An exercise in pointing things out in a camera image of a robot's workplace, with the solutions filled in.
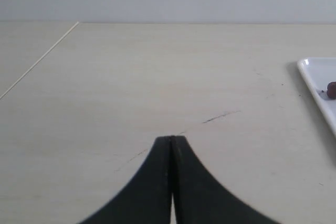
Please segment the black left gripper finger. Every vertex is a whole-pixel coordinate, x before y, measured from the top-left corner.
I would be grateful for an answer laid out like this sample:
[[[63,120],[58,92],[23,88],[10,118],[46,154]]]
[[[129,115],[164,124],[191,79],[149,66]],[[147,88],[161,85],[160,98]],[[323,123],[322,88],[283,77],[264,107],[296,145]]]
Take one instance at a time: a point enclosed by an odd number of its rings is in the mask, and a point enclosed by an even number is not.
[[[171,165],[177,223],[276,223],[223,187],[185,136],[171,137]]]

